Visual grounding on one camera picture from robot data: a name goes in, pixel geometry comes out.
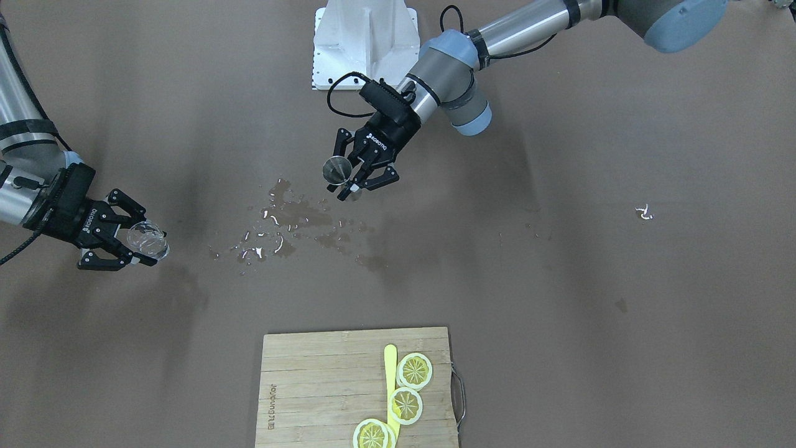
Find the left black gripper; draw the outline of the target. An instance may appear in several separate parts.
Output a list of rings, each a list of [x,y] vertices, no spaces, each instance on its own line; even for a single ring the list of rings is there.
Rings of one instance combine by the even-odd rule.
[[[376,111],[371,119],[354,135],[347,129],[339,128],[336,133],[333,155],[327,159],[327,184],[330,187],[342,185],[336,196],[345,201],[359,190],[376,190],[397,182],[400,179],[393,166],[400,150],[420,130],[422,122],[417,114],[410,111],[401,124],[396,124],[390,116]],[[346,157],[346,147],[353,141],[352,162]],[[375,175],[372,170],[361,169],[349,179],[353,165],[364,167],[385,167],[383,173]]]

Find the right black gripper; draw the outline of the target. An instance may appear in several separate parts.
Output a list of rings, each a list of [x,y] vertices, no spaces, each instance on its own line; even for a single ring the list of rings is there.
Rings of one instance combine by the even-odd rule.
[[[112,190],[107,201],[88,198],[95,175],[96,171],[87,164],[72,164],[59,175],[54,185],[56,193],[51,196],[53,212],[45,224],[45,235],[85,249],[77,262],[81,270],[116,272],[135,264],[155,266],[155,258],[129,250],[122,255],[111,253],[109,257],[100,257],[104,250],[119,249],[116,239],[119,225],[147,221],[147,210],[120,189]],[[119,207],[127,216],[117,215],[111,207]]]

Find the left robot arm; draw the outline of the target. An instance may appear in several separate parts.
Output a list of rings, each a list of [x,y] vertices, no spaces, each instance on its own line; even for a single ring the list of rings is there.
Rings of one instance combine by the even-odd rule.
[[[725,1],[532,1],[467,32],[443,29],[421,46],[417,62],[398,70],[396,82],[349,73],[362,80],[360,96],[373,111],[358,130],[336,133],[322,167],[327,189],[344,201],[398,181],[398,155],[437,110],[461,135],[486,130],[493,113],[476,73],[534,53],[581,22],[616,17],[646,45],[671,54],[705,37],[727,7]]]

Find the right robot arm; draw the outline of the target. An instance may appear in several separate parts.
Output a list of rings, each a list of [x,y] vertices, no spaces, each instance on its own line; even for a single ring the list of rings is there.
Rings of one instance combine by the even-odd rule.
[[[1,48],[1,212],[2,221],[68,242],[81,250],[78,268],[119,271],[157,260],[129,248],[116,235],[146,219],[133,198],[112,190],[88,198],[96,171],[71,150],[37,99],[16,57],[2,21]]]

